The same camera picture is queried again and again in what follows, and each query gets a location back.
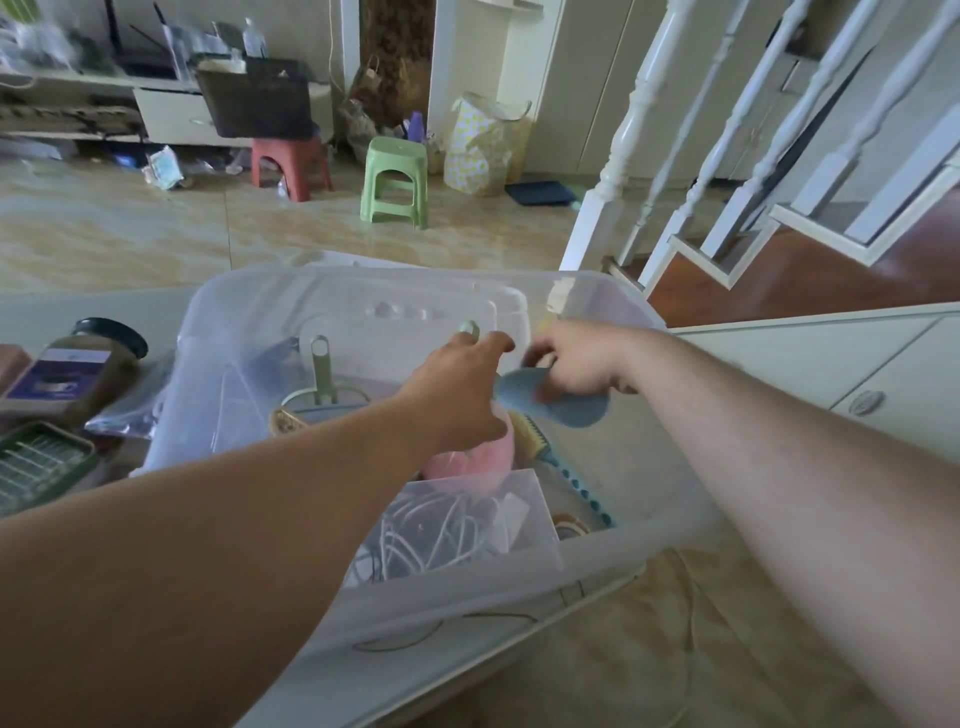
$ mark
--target stool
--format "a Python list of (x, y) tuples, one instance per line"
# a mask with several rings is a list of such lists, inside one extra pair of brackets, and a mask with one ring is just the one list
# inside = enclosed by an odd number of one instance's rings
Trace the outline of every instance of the stool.
[(287, 194), (295, 203), (310, 199), (310, 168), (319, 164), (324, 175), (324, 189), (333, 190), (330, 167), (326, 162), (326, 146), (318, 136), (312, 139), (254, 139), (251, 156), (253, 183), (260, 186), (260, 160), (276, 162), (287, 181)]
[[(410, 181), (380, 180), (382, 172), (400, 172)], [(426, 228), (426, 147), (406, 139), (375, 136), (367, 151), (367, 172), (360, 200), (360, 219), (373, 222), (376, 212), (403, 215), (414, 221), (418, 229)], [(405, 189), (413, 192), (410, 205), (398, 205), (377, 199), (384, 189)]]

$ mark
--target hand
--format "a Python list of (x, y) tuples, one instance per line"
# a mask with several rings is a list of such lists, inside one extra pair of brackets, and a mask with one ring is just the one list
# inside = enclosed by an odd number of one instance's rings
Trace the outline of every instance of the hand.
[(540, 389), (551, 401), (561, 394), (591, 395), (614, 387), (636, 394), (627, 366), (627, 348), (636, 332), (630, 328), (589, 321), (560, 321), (534, 339), (523, 356), (523, 366), (534, 367), (547, 354), (556, 361)]
[(400, 387), (395, 399), (435, 438), (433, 454), (472, 449), (507, 434), (491, 403), (500, 356), (513, 350), (514, 340), (503, 331), (491, 331), (479, 341), (460, 332)]

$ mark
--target purple label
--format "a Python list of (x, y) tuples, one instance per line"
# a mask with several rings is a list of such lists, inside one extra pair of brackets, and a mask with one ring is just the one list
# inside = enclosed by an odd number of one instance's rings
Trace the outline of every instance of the purple label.
[(104, 370), (95, 361), (40, 359), (7, 394), (8, 400), (73, 401), (81, 398)]

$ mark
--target green plastic stool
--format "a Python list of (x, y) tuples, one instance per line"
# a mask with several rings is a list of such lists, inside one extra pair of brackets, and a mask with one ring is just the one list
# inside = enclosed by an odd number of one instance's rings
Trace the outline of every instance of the green plastic stool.
[[(410, 178), (405, 180), (379, 179), (382, 172), (400, 172)], [(360, 219), (373, 222), (376, 212), (402, 215), (414, 221), (414, 225), (426, 228), (426, 147), (406, 139), (375, 136), (367, 151), (367, 172), (360, 200)], [(385, 189), (405, 189), (413, 192), (411, 205), (398, 205), (378, 200)]]

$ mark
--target person's left hand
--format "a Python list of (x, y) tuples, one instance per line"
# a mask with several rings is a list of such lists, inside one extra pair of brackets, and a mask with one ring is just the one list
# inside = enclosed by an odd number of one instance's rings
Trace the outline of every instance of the person's left hand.
[(461, 331), (400, 387), (395, 399), (434, 438), (436, 453), (469, 450), (507, 434), (491, 403), (500, 356), (513, 350), (514, 340), (503, 331), (491, 331), (479, 341)]

